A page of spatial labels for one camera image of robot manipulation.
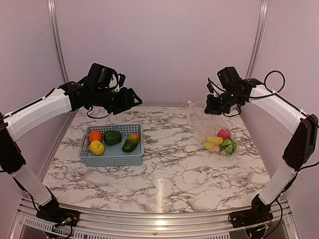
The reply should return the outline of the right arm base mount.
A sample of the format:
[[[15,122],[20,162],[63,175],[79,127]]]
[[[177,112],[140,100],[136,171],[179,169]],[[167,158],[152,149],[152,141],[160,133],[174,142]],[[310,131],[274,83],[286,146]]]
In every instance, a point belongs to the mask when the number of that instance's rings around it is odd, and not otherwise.
[[[240,228],[251,226],[254,224],[260,224],[264,222],[270,222],[273,219],[272,211],[267,212],[264,215],[252,215],[252,210],[241,210],[231,212],[228,215],[228,221],[232,224],[233,228]]]

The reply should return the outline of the red toy strawberry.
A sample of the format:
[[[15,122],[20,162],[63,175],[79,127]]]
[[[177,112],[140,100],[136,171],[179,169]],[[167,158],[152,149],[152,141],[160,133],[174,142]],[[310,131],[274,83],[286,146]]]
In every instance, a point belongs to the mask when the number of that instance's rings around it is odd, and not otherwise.
[[[217,137],[222,138],[223,140],[226,139],[231,139],[231,131],[228,129],[221,129],[218,133],[217,133]]]

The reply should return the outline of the yellow toy bananas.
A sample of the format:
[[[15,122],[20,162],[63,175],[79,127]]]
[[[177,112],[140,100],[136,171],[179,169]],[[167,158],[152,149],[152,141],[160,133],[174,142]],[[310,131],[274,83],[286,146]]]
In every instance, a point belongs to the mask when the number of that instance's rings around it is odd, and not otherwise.
[[[203,142],[203,146],[205,149],[219,153],[221,151],[220,147],[223,144],[224,140],[221,137],[217,136],[209,136]]]

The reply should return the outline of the yellow toy lemon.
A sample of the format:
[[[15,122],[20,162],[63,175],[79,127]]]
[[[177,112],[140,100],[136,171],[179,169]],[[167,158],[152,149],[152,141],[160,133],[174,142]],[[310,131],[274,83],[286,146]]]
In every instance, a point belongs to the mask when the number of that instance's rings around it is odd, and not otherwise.
[[[104,144],[98,140],[92,141],[90,143],[88,149],[92,154],[94,154],[96,156],[102,155],[105,151]]]

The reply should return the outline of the grey plastic basket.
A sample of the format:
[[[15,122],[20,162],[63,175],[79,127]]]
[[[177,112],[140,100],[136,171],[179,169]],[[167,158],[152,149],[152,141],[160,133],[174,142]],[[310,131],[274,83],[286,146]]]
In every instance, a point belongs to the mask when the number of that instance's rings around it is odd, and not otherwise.
[[[107,146],[103,141],[105,151],[102,155],[96,156],[89,151],[89,134],[92,131],[99,131],[101,134],[113,130],[121,133],[122,141],[113,146]],[[132,152],[123,152],[122,147],[131,134],[138,134],[140,142]],[[82,137],[78,156],[87,167],[106,167],[106,166],[137,166],[142,164],[144,154],[143,126],[141,124],[114,124],[96,125],[86,128]]]

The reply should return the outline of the aluminium front rail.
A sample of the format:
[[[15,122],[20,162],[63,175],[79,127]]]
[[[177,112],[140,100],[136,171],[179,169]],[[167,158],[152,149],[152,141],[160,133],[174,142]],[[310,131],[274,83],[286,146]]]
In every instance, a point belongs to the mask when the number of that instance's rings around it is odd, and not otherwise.
[[[298,239],[300,235],[288,201],[273,204],[273,219],[234,228],[233,209],[195,213],[133,213],[90,209],[62,204],[79,212],[77,226],[54,227],[36,217],[32,201],[22,198],[9,232],[10,239],[40,239],[47,235],[63,239],[250,239],[252,231],[266,231],[267,239]]]

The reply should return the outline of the orange toy fruit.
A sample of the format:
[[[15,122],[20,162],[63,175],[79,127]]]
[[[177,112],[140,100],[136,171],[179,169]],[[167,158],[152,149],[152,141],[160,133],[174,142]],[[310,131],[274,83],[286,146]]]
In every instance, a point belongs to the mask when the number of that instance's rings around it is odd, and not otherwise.
[[[94,131],[91,131],[89,133],[89,142],[93,142],[93,141],[99,141],[99,142],[102,142],[103,140],[103,136],[102,136],[102,133],[97,131],[97,130],[94,130]]]

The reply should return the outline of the green orange toy mango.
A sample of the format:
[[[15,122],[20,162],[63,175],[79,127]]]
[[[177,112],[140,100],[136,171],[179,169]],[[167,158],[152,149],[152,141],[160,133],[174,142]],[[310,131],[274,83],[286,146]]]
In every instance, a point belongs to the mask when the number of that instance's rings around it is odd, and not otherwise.
[[[131,134],[127,137],[124,145],[122,146],[122,151],[125,153],[130,153],[136,149],[139,143],[140,143],[140,135]]]

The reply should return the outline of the right aluminium frame post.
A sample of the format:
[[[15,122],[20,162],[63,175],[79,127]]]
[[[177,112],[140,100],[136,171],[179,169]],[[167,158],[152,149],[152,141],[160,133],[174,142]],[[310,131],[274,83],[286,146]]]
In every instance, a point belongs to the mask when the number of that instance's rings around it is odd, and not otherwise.
[[[255,70],[255,66],[257,63],[258,55],[262,46],[263,36],[265,32],[268,7],[269,0],[262,0],[260,4],[254,44],[251,52],[250,61],[248,64],[248,69],[246,72],[246,78],[251,78]]]

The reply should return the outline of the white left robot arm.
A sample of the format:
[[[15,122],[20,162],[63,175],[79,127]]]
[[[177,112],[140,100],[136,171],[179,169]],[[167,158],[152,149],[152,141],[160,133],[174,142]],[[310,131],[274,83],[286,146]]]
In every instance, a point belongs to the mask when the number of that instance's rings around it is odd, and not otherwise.
[[[81,107],[103,107],[116,115],[142,102],[131,88],[88,85],[84,81],[63,84],[46,96],[0,117],[0,167],[36,200],[41,214],[57,222],[63,217],[63,211],[54,195],[26,166],[17,141],[52,118]]]

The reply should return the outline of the aluminium frame post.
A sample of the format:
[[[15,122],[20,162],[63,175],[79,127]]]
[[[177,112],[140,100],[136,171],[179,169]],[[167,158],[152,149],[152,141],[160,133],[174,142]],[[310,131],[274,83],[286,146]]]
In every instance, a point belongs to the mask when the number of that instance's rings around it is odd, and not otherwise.
[[[62,45],[60,40],[55,0],[48,0],[47,2],[48,2],[49,17],[51,22],[52,34],[53,34],[53,41],[55,45],[55,51],[57,54],[59,68],[61,71],[63,82],[68,83],[69,77],[67,74],[67,69],[66,69],[66,65],[64,61],[63,50],[62,50]]]
[[[251,52],[250,61],[248,64],[248,69],[246,72],[246,78],[251,78],[255,70],[255,66],[257,63],[258,55],[262,46],[263,36],[265,32],[268,7],[269,0],[262,0],[260,4],[254,44]]]

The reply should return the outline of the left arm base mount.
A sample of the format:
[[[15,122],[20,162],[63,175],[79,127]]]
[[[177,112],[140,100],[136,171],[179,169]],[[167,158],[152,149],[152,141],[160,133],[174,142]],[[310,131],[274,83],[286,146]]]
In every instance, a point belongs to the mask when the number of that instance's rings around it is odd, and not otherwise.
[[[39,210],[36,213],[36,216],[40,219],[55,223],[56,227],[65,225],[75,227],[77,226],[80,213],[77,210],[58,208],[58,210],[53,212],[51,215],[46,213],[44,210]]]

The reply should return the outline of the left aluminium frame post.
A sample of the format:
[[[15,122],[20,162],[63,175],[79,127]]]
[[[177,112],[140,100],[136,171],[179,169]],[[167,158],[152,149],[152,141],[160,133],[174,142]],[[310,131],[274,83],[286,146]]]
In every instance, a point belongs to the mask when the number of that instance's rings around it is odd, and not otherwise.
[[[66,69],[66,65],[64,61],[63,50],[62,50],[62,45],[60,40],[55,0],[48,0],[47,2],[48,2],[49,17],[51,22],[52,34],[53,34],[53,41],[55,45],[55,51],[57,54],[59,68],[61,71],[63,82],[68,83],[69,77],[67,74],[67,69]]]

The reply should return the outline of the green toy pepper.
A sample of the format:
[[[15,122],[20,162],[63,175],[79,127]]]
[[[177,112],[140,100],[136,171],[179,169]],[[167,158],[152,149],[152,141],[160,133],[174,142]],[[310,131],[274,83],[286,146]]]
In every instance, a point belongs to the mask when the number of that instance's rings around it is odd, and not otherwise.
[[[113,146],[122,141],[122,134],[118,131],[108,130],[104,132],[104,141],[107,146]]]

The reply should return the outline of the clear zip top bag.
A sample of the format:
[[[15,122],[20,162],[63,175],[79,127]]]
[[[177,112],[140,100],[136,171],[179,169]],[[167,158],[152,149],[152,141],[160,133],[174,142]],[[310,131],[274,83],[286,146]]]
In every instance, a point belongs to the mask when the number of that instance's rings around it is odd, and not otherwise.
[[[187,122],[191,126],[191,128],[195,131],[195,134],[198,140],[200,141],[200,143],[202,144],[202,146],[203,146],[203,142],[205,141],[207,137],[217,136],[217,133],[221,129],[230,130],[230,127],[226,124],[226,121],[221,116],[205,114],[204,113],[205,107],[206,107],[206,101],[199,101],[199,102],[188,101]],[[222,150],[216,154],[227,155]]]

